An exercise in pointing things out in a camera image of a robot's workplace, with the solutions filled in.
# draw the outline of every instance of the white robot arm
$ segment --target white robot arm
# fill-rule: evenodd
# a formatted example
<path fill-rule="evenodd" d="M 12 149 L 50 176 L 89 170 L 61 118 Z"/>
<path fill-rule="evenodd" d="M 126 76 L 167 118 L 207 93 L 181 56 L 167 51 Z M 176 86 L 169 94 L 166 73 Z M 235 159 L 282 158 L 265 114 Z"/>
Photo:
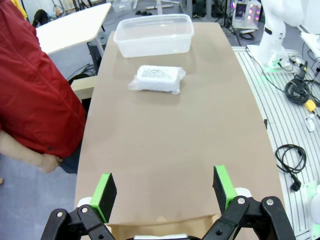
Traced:
<path fill-rule="evenodd" d="M 304 19 L 301 0 L 261 0 L 265 25 L 257 56 L 263 65 L 279 68 L 290 65 L 289 56 L 282 46 L 286 36 L 285 23 L 297 27 Z"/>

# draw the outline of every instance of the white desk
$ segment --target white desk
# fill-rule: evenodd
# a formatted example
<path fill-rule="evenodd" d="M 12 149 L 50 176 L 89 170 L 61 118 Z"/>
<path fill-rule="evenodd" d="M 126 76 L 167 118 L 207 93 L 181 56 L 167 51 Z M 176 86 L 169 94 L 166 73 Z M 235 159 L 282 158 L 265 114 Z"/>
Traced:
<path fill-rule="evenodd" d="M 318 42 L 318 35 L 310 34 L 306 32 L 301 32 L 302 40 L 308 45 L 311 51 L 314 53 L 316 57 L 317 63 L 320 62 L 320 43 Z"/>
<path fill-rule="evenodd" d="M 36 35 L 42 51 L 49 55 L 95 39 L 103 56 L 104 50 L 97 35 L 110 7 L 111 3 L 90 7 L 38 27 Z"/>

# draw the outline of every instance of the red jacket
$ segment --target red jacket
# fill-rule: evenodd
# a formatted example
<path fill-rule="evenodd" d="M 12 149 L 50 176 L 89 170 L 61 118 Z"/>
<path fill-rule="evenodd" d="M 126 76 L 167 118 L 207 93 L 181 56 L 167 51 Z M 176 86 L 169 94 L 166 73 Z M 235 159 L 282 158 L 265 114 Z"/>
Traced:
<path fill-rule="evenodd" d="M 0 0 L 0 130 L 38 153 L 70 156 L 82 140 L 84 108 L 36 29 L 10 0 Z"/>

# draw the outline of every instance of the plug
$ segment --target plug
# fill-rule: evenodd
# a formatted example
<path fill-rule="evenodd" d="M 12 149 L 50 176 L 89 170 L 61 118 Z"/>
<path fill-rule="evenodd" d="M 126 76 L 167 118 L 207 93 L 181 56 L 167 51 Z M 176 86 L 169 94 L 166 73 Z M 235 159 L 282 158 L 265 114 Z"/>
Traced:
<path fill-rule="evenodd" d="M 301 182 L 299 181 L 299 179 L 295 176 L 295 175 L 291 175 L 292 180 L 293 180 L 293 184 L 291 185 L 290 189 L 298 192 L 301 188 Z"/>

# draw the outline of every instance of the equipment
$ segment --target equipment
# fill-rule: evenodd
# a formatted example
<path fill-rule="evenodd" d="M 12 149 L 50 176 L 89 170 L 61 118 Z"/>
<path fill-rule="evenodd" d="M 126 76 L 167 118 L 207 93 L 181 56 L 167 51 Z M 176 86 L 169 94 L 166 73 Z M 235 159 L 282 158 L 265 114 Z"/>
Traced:
<path fill-rule="evenodd" d="M 297 27 L 304 19 L 301 0 L 261 0 L 265 25 L 259 46 L 249 45 L 253 57 L 262 65 L 277 69 L 289 66 L 289 56 L 282 46 L 286 36 L 285 23 Z"/>
<path fill-rule="evenodd" d="M 214 167 L 213 188 L 222 216 L 202 240 L 232 240 L 241 228 L 252 228 L 260 240 L 296 239 L 285 209 L 277 197 L 265 197 L 258 202 L 252 197 L 237 195 L 223 165 Z M 79 240 L 85 235 L 89 235 L 92 240 L 115 240 L 104 222 L 109 220 L 116 194 L 111 173 L 103 174 L 90 205 L 82 205 L 70 213 L 60 208 L 52 211 L 41 240 Z M 199 239 L 187 235 L 183 238 Z"/>
<path fill-rule="evenodd" d="M 258 29 L 261 3 L 257 0 L 231 1 L 232 26 L 235 29 Z"/>
<path fill-rule="evenodd" d="M 73 5 L 74 5 L 74 9 L 75 9 L 76 12 L 88 8 L 88 6 L 84 3 L 83 0 L 77 0 L 77 1 L 78 1 L 78 5 L 79 5 L 79 6 L 77 6 L 76 0 L 72 0 Z M 89 7 L 92 7 L 92 6 L 93 6 L 92 3 L 91 3 L 91 0 L 87 0 L 87 2 L 89 3 Z"/>

